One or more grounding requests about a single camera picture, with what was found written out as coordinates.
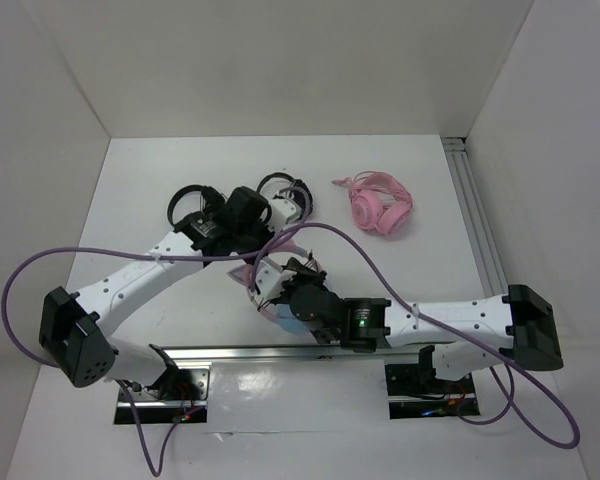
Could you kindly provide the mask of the blue pink cat-ear headphones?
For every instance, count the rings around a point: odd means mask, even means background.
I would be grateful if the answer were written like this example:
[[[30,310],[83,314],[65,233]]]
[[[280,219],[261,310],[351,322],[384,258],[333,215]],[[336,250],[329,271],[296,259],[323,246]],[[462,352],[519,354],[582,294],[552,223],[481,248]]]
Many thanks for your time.
[[[298,246],[293,240],[288,240],[279,247],[272,250],[273,253],[285,253],[289,255],[289,260],[296,262],[300,267],[308,267],[311,271],[317,273],[323,273],[321,265],[315,259],[313,253],[310,250],[306,250]],[[291,272],[291,280],[295,275],[295,271],[287,269],[282,266],[284,270]],[[227,275],[240,285],[242,285],[247,292],[247,297],[250,302],[256,307],[256,310],[268,321],[281,327],[283,330],[295,334],[302,335],[308,332],[308,328],[298,320],[290,310],[290,307],[286,304],[275,305],[273,300],[261,299],[256,289],[250,289],[250,281],[253,275],[253,266],[250,264],[243,264],[238,267],[232,268],[227,272]]]

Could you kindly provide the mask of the white front cover panel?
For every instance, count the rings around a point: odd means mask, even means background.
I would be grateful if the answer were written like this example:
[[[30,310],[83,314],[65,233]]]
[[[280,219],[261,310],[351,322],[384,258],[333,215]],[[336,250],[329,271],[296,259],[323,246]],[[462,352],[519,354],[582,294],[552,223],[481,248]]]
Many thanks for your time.
[[[212,432],[348,432],[388,421],[384,364],[379,360],[211,368],[206,426]]]

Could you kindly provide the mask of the pink gaming headset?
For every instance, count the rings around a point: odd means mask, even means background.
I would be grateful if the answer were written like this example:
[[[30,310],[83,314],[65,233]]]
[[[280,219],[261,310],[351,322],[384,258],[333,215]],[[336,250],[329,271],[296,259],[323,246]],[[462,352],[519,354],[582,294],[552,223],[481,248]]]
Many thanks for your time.
[[[347,188],[352,219],[366,232],[394,234],[406,223],[414,206],[411,193],[385,172],[362,171],[331,183]]]

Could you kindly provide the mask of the black headphones far left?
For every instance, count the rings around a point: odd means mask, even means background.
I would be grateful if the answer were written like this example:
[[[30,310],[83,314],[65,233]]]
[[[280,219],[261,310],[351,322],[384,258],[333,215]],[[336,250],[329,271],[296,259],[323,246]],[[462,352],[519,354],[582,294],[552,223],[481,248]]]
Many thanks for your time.
[[[217,211],[226,204],[226,197],[211,186],[199,184],[186,185],[176,191],[168,203],[166,215],[171,226],[177,224],[177,221],[174,219],[174,212],[177,205],[185,197],[196,198],[199,204],[198,211],[207,215]]]

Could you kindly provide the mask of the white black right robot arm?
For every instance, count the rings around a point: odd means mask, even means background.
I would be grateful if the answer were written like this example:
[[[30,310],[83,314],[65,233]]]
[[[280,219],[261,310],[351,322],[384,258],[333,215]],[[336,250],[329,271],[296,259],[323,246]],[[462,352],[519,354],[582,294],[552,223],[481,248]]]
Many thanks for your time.
[[[407,303],[397,298],[341,298],[324,272],[290,260],[274,305],[286,306],[319,344],[356,353],[418,347],[416,379],[440,391],[477,370],[506,364],[551,372],[564,362],[552,305],[527,285],[471,301]]]

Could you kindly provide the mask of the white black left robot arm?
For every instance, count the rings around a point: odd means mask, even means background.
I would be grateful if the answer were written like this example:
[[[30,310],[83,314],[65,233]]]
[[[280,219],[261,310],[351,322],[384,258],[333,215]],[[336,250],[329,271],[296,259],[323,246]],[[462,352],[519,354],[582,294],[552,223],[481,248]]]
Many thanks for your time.
[[[43,302],[39,342],[76,388],[101,379],[137,383],[164,399],[183,382],[174,361],[160,347],[116,340],[114,332],[138,309],[208,264],[260,250],[285,220],[272,201],[248,187],[224,199],[200,190],[202,209],[172,224],[149,252],[107,278],[68,292],[58,287]]]

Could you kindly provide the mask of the black headphones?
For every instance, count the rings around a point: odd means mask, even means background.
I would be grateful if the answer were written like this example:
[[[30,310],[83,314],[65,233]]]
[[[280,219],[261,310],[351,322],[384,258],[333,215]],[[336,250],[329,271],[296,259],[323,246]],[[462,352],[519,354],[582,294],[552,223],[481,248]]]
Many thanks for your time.
[[[309,187],[303,180],[286,172],[272,172],[264,176],[256,191],[269,199],[293,201],[300,208],[302,216],[313,213],[314,200]]]
[[[186,185],[176,191],[168,203],[166,215],[171,226],[177,224],[177,221],[174,219],[174,212],[177,205],[185,197],[196,198],[199,204],[198,211],[207,215],[217,211],[226,204],[226,197],[211,186],[199,184]]]

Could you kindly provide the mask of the aluminium rail front edge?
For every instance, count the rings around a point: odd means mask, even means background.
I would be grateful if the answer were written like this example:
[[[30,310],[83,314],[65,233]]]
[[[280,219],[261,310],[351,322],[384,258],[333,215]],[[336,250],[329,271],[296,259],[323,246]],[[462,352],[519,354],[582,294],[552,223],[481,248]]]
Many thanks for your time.
[[[348,361],[384,360],[389,363],[414,363],[422,344],[390,349],[374,353],[355,353],[337,345],[259,345],[259,346],[191,346],[164,347],[164,352],[178,365],[189,363],[248,363],[248,362],[296,362],[296,361]]]

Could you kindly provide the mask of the black headphones middle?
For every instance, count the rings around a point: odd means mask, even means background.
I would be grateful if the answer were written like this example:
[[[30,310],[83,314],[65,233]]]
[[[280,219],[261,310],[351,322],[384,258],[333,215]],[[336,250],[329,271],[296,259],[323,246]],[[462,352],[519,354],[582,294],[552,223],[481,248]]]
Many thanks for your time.
[[[256,191],[269,199],[293,201],[300,208],[302,216],[313,213],[314,200],[309,187],[303,180],[286,172],[272,172],[264,176]]]

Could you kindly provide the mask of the aluminium rail right side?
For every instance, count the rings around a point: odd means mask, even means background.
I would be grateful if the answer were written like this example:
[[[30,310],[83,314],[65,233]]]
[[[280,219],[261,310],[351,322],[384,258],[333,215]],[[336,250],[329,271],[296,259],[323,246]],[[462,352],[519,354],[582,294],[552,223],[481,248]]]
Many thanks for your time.
[[[503,294],[508,282],[465,141],[459,137],[442,137],[441,142],[484,293],[489,296]]]

